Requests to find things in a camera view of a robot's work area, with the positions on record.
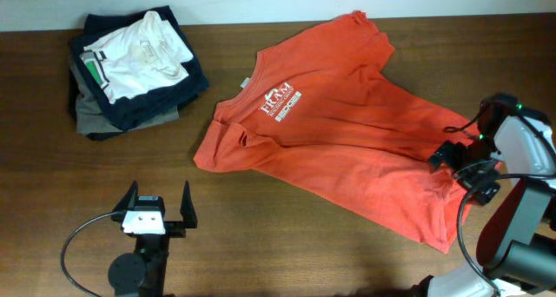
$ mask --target white shirt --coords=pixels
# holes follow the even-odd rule
[[[155,11],[83,49],[81,59],[110,103],[179,83],[188,76],[181,63],[193,59],[171,24]]]

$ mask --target t-shirt sleeve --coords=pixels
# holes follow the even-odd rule
[[[386,34],[356,11],[303,31],[265,50],[265,71],[293,74],[327,70],[342,75],[358,68],[380,71],[394,47]]]

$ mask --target wooden table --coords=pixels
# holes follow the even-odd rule
[[[397,49],[383,74],[411,93],[471,117],[483,97],[505,91],[556,120],[556,14],[376,23]],[[78,135],[67,110],[67,42],[80,31],[0,34],[0,295],[83,295],[62,275],[61,246],[135,179],[140,194],[164,198],[168,219],[179,218],[183,183],[191,183],[200,223],[170,244],[166,292],[177,296],[330,296],[410,287],[458,267],[457,244],[442,254],[255,171],[195,167],[215,104],[238,94],[255,52],[313,25],[183,27],[210,89],[179,121],[105,142]],[[472,211],[472,252],[505,194]],[[71,244],[68,268],[111,295],[108,266],[133,246],[115,223],[97,223]]]

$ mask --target folded clothes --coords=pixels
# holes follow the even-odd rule
[[[70,85],[75,86],[79,91],[76,99],[77,133],[86,135],[94,141],[101,141],[122,134],[123,131],[113,126],[104,117],[95,96],[90,92],[87,83],[83,80],[83,76],[79,72],[73,57],[69,58],[68,63],[74,80],[70,82]],[[144,129],[177,119],[179,119],[179,115],[177,107],[174,107],[141,123],[134,129]]]
[[[87,83],[87,87],[95,96],[103,115],[114,127],[124,132],[139,126],[142,122],[146,122],[147,120],[174,108],[176,105],[183,105],[184,103],[192,101],[198,93],[204,91],[209,86],[207,78],[202,73],[201,64],[199,64],[195,52],[191,49],[185,35],[183,35],[180,30],[180,27],[170,8],[168,6],[158,7],[152,9],[152,11],[160,17],[162,21],[161,25],[166,27],[164,29],[171,26],[172,30],[179,36],[192,56],[192,58],[188,61],[182,62],[186,59],[185,57],[187,57],[187,52],[183,51],[183,49],[166,56],[166,58],[174,57],[176,60],[180,61],[181,67],[185,70],[185,73],[182,75],[187,74],[187,76],[185,76],[180,82],[174,85],[153,89],[149,86],[149,84],[147,84],[146,87],[149,89],[145,89],[143,94],[136,96],[133,96],[133,94],[126,96],[127,93],[115,94],[114,92],[107,92],[108,94],[106,94],[104,90],[106,90],[107,86],[103,84],[106,84],[104,82],[110,81],[110,79],[106,77],[101,79],[101,74],[98,72],[95,75],[91,74],[91,70],[89,70],[81,58],[86,49],[92,49],[88,48],[89,46],[95,44],[103,37],[116,32],[121,28],[129,27],[130,25],[143,20],[147,14],[147,10],[129,16],[88,15],[85,21],[85,34],[73,39],[69,43],[72,56],[76,61],[76,66],[81,72],[83,80]],[[138,41],[137,39],[136,41],[138,42],[136,45],[142,47],[141,41]],[[116,51],[117,55],[121,55],[122,52],[123,50]],[[103,52],[103,54],[106,57],[104,57],[100,52],[97,52],[94,59],[89,57],[89,62],[93,63],[104,59],[112,59],[112,57],[108,57],[108,52]],[[172,70],[175,71],[175,69],[168,68],[170,74],[172,74]]]

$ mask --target white wall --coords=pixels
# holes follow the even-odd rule
[[[327,20],[357,9],[374,18],[556,11],[556,0],[0,0],[0,30],[73,29],[87,13],[166,4],[180,24]]]

